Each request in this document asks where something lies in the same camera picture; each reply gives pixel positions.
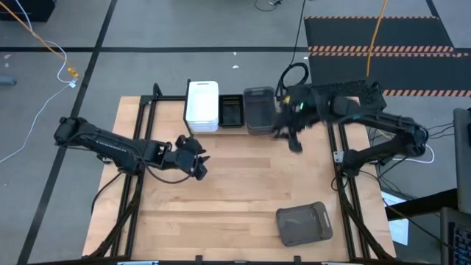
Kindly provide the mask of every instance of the metal bracket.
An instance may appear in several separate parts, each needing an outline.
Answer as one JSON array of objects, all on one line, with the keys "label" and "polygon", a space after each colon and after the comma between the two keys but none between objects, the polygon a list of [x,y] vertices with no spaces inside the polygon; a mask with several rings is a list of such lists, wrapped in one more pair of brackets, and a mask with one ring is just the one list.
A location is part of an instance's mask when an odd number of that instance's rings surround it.
[{"label": "metal bracket", "polygon": [[334,151],[333,152],[333,160],[334,160],[335,163],[344,162],[344,152],[343,151]]},{"label": "metal bracket", "polygon": [[302,261],[301,261],[301,256],[294,256],[294,265],[301,265],[302,264]]},{"label": "metal bracket", "polygon": [[202,265],[203,264],[203,256],[202,255],[196,255],[194,257],[194,264],[195,265]]}]

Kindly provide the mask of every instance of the gray floor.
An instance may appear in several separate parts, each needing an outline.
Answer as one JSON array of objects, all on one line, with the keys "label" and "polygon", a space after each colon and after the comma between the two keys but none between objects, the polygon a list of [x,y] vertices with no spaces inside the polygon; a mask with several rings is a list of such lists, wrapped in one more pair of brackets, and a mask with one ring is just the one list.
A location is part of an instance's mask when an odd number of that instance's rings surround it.
[{"label": "gray floor", "polygon": [[[467,0],[434,0],[456,47],[471,47],[471,18]],[[34,24],[45,39],[63,46],[94,46],[110,0],[58,0],[50,22]],[[292,46],[296,37],[300,0],[285,0],[271,13],[253,7],[252,0],[118,0],[104,46]],[[305,15],[378,15],[381,1],[307,1]],[[425,0],[390,0],[387,15],[430,15]],[[0,46],[40,46],[17,23],[0,22]],[[304,29],[300,46],[306,46]],[[0,74],[18,78],[14,88],[0,88],[0,158],[19,148],[43,102],[63,86],[55,79],[60,60],[48,53],[0,53]],[[69,60],[83,74],[91,54],[70,53]],[[306,54],[299,53],[296,61]],[[158,82],[164,94],[181,95],[187,78],[215,80],[224,93],[248,87],[275,86],[291,53],[102,53],[80,115],[111,129],[120,96],[150,93]],[[78,88],[50,101],[38,119],[25,150],[0,164],[0,264],[14,264],[35,214],[57,148],[52,135],[59,117],[67,116]],[[469,98],[388,97],[386,111],[411,116],[431,127],[451,122],[453,108],[471,105]],[[453,137],[430,140],[436,153],[431,165],[406,162],[386,177],[405,193],[421,197],[456,186]],[[90,221],[101,163],[94,155],[68,151],[30,262],[79,258]],[[435,217],[424,217],[438,233]],[[397,246],[401,257],[437,262],[438,244],[411,229],[415,250]]]}]

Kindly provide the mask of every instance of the white container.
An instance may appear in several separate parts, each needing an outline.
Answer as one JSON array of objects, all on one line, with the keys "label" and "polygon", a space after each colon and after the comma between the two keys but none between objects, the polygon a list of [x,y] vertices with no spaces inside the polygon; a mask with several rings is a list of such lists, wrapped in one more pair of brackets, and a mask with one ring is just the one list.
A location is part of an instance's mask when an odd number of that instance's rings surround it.
[{"label": "white container", "polygon": [[190,82],[185,120],[195,133],[218,130],[219,86],[217,82]]}]

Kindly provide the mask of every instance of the wooden tabletop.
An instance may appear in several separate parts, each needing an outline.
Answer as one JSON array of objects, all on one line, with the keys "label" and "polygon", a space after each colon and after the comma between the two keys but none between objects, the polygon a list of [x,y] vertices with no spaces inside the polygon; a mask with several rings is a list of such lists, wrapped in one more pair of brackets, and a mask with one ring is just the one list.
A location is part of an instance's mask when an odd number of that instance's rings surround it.
[{"label": "wooden tabletop", "polygon": [[[121,98],[114,133],[132,137],[138,103],[139,97]],[[188,135],[182,117],[183,102],[158,102],[152,139],[174,142],[178,135]],[[363,126],[351,124],[346,130],[350,148],[369,147]],[[191,178],[178,185],[145,175],[132,259],[192,261],[195,255],[203,255],[205,261],[293,261],[294,255],[300,255],[303,261],[348,260],[339,196],[330,188],[334,170],[325,125],[317,124],[300,134],[301,155],[290,152],[287,142],[273,141],[269,136],[196,137],[211,156],[205,164],[208,174],[202,181]],[[363,170],[376,175],[373,166]],[[176,170],[155,173],[168,180],[185,176]],[[105,166],[100,188],[115,175],[115,166]],[[93,252],[115,224],[123,184],[124,177],[96,202],[84,255]],[[365,225],[395,256],[378,182],[360,174],[357,187]],[[275,211],[313,202],[325,204],[332,239],[283,246]],[[356,255],[361,257],[353,223],[352,228]],[[124,252],[126,236],[122,238],[120,252]]]}]

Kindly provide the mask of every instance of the gray plastic bin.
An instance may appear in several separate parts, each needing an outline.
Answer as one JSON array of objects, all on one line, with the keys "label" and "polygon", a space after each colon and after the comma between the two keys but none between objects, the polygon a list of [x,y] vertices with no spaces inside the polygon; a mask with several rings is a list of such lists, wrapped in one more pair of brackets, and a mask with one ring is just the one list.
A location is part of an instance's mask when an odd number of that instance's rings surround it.
[{"label": "gray plastic bin", "polygon": [[245,124],[250,135],[273,133],[277,115],[275,90],[271,87],[244,90]]}]

